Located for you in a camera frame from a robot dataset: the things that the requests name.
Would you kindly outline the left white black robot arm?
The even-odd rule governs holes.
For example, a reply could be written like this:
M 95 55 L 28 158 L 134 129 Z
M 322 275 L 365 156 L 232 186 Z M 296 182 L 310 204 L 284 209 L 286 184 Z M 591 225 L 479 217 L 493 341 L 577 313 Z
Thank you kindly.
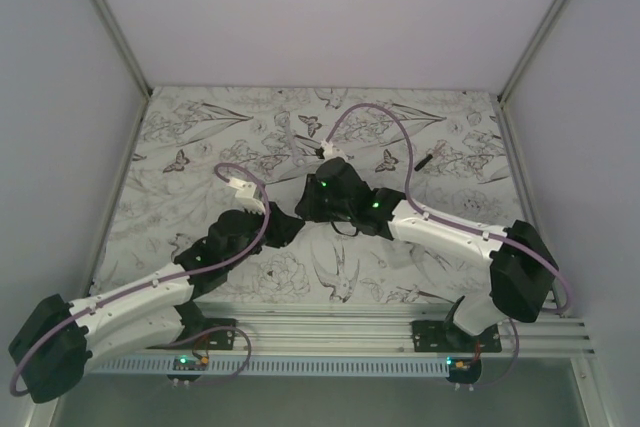
M 302 229 L 303 220 L 269 207 L 268 214 L 223 212 L 172 262 L 120 288 L 73 301 L 58 294 L 42 299 L 8 347 L 16 365 L 11 394 L 43 404 L 114 357 L 173 343 L 197 346 L 205 326 L 195 300 L 247 257 L 287 246 Z

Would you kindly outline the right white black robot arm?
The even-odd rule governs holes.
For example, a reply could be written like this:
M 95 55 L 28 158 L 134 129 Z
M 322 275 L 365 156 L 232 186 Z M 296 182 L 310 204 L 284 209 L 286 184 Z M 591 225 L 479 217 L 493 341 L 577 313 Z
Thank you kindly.
M 536 322 L 558 272 L 531 224 L 502 227 L 445 214 L 400 191 L 369 187 L 342 158 L 307 176 L 295 212 L 306 221 L 347 222 L 364 235 L 416 244 L 486 268 L 488 290 L 457 300 L 443 327 L 445 343 L 458 352 L 500 321 Z

